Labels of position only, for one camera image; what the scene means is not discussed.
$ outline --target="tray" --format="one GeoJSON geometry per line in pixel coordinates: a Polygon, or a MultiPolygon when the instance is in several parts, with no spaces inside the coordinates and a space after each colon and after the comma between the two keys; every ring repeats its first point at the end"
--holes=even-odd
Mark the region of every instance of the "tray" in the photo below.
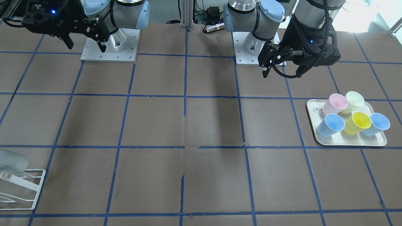
{"type": "MultiPolygon", "coordinates": [[[[310,119],[310,124],[313,130],[314,138],[318,143],[324,146],[374,146],[374,147],[382,147],[387,144],[387,138],[384,135],[384,132],[380,132],[375,134],[374,136],[365,136],[362,133],[358,133],[355,135],[348,135],[344,131],[340,131],[331,137],[322,137],[317,133],[317,127],[324,120],[325,115],[322,113],[321,108],[324,106],[326,100],[316,100],[311,99],[307,101],[306,108],[307,114],[310,119]]],[[[355,111],[352,111],[349,114],[338,113],[339,116],[346,121],[352,113],[360,111],[368,116],[374,113],[373,108],[367,102],[364,105],[355,111]]]]}

